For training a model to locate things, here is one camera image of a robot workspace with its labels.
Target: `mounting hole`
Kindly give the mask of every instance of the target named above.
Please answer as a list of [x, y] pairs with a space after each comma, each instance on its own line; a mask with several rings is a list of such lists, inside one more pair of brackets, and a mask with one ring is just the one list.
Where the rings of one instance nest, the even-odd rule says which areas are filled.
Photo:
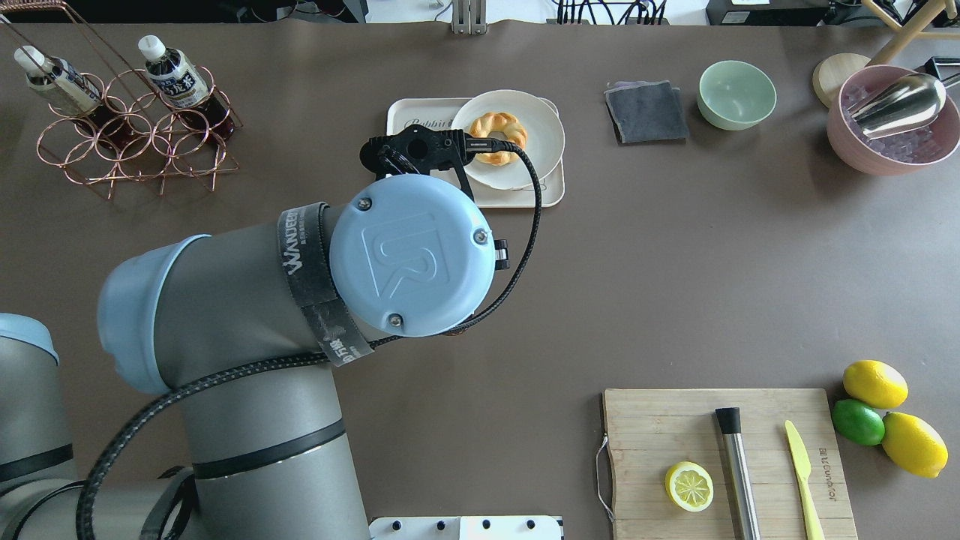
[[426, 158], [427, 152], [429, 151], [430, 149], [427, 147], [426, 141], [421, 138], [415, 138], [407, 145], [407, 155], [414, 160]]

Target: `mint green bowl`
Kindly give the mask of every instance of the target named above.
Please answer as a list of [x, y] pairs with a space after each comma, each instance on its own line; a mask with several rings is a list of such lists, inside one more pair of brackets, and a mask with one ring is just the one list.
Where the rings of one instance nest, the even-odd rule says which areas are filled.
[[697, 107], [710, 124], [721, 130], [752, 128], [773, 112], [777, 89], [755, 65], [724, 60], [700, 76]]

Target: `yellow knife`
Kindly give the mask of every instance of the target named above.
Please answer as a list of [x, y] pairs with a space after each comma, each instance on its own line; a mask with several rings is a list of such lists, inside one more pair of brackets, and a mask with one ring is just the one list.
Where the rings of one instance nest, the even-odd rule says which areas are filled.
[[806, 480], [810, 478], [810, 457], [806, 454], [804, 440], [800, 438], [797, 428], [789, 420], [784, 424], [786, 438], [790, 442], [790, 455], [793, 456], [793, 467], [797, 471], [797, 483], [800, 485], [800, 500], [804, 504], [804, 525], [806, 526], [806, 540], [824, 540], [824, 530], [820, 527], [820, 518], [817, 517], [817, 508], [813, 505], [813, 496], [810, 495], [810, 486]]

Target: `white tray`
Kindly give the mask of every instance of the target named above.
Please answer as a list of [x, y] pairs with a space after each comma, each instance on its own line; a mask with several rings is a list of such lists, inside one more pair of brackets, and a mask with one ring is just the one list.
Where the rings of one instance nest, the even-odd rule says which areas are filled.
[[[541, 98], [551, 109], [557, 106], [548, 99]], [[396, 101], [387, 110], [387, 135], [396, 135], [410, 124], [420, 124], [431, 130], [449, 130], [457, 110], [470, 98], [405, 98]], [[460, 187], [457, 174], [453, 170], [433, 171], [430, 173]], [[524, 187], [518, 190], [493, 189], [488, 185], [468, 180], [473, 189], [473, 199], [482, 209], [529, 209], [534, 205], [534, 188]], [[552, 207], [564, 197], [564, 161], [557, 168], [540, 179], [543, 193], [543, 206]]]

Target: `bottle label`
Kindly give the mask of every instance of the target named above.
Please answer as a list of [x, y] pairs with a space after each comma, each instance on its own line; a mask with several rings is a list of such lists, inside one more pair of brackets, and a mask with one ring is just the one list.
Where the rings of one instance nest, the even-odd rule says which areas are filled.
[[180, 53], [180, 65], [172, 72], [165, 75], [148, 72], [147, 77], [170, 103], [181, 109], [194, 107], [210, 93], [206, 81], [183, 53]]
[[62, 72], [58, 76], [51, 76], [51, 84], [31, 85], [40, 97], [67, 116], [86, 116], [100, 107], [100, 90], [93, 83], [70, 65], [70, 62], [58, 58], [52, 60]]

